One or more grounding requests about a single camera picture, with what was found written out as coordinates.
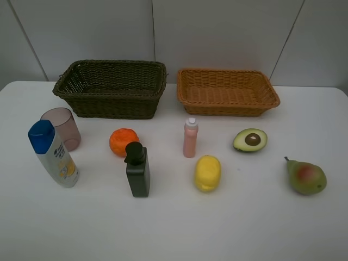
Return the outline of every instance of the white bottle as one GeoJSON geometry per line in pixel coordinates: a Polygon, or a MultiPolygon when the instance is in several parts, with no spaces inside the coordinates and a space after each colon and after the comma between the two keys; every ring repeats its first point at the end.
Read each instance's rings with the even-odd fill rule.
{"type": "Polygon", "coordinates": [[[49,120],[40,120],[28,132],[30,143],[51,177],[62,187],[73,187],[79,171],[49,120]]]}

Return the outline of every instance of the blue bottle cap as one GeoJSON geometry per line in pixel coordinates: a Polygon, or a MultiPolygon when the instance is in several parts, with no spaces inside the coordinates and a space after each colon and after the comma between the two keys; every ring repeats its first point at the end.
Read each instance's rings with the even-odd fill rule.
{"type": "Polygon", "coordinates": [[[30,143],[36,154],[45,154],[51,146],[55,129],[49,120],[40,120],[28,132],[30,143]]]}

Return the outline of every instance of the pink bottle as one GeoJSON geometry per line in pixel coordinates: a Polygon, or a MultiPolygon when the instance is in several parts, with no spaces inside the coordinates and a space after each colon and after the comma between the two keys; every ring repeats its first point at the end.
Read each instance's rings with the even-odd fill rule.
{"type": "Polygon", "coordinates": [[[196,141],[198,133],[198,123],[195,118],[188,118],[185,123],[185,138],[183,153],[187,158],[192,158],[196,154],[196,141]]]}

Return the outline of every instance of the pear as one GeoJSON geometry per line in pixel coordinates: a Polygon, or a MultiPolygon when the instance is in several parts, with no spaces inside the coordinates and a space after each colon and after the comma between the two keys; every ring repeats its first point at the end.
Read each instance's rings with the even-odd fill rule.
{"type": "Polygon", "coordinates": [[[291,187],[298,193],[312,195],[326,188],[326,176],[323,170],[311,163],[287,160],[291,187]]]}

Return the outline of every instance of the orange wicker basket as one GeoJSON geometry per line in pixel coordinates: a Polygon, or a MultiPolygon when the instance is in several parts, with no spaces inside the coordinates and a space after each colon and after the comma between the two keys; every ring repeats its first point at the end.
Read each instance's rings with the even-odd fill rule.
{"type": "Polygon", "coordinates": [[[177,96],[189,114],[260,116],[280,100],[259,71],[182,69],[177,96]]]}

